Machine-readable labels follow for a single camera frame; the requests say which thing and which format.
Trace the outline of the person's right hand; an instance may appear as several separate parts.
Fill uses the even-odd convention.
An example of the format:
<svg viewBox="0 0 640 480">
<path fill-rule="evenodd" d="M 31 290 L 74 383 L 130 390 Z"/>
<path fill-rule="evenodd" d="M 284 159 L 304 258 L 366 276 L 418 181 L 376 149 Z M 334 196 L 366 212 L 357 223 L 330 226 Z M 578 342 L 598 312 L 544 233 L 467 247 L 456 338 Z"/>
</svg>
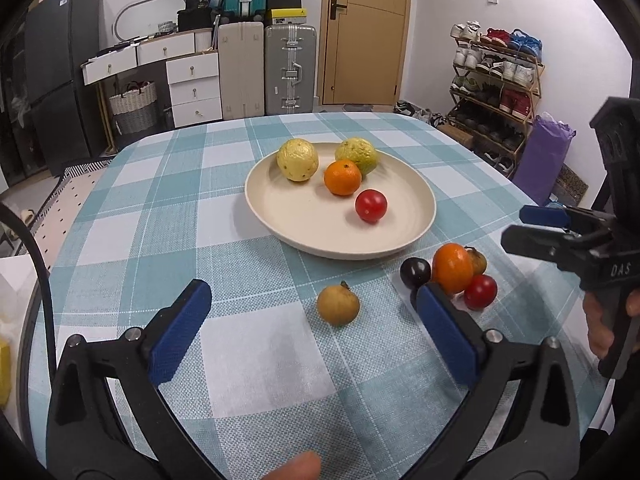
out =
<svg viewBox="0 0 640 480">
<path fill-rule="evenodd" d="M 640 294 L 638 289 L 634 290 L 627 299 L 627 313 L 632 318 L 638 318 L 640 313 Z M 592 292 L 585 294 L 582 302 L 582 310 L 585 312 L 588 325 L 588 342 L 591 352 L 599 359 L 603 360 L 608 355 L 614 335 L 602 322 L 603 308 Z"/>
</svg>

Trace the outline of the person's left hand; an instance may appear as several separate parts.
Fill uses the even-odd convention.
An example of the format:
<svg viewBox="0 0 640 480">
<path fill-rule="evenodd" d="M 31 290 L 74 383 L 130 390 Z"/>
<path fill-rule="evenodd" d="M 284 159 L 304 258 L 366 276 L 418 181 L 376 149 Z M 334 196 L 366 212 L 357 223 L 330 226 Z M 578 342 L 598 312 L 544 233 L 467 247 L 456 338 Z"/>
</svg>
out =
<svg viewBox="0 0 640 480">
<path fill-rule="evenodd" d="M 262 480 L 318 480 L 321 458 L 312 451 L 300 453 L 279 468 L 270 471 Z"/>
</svg>

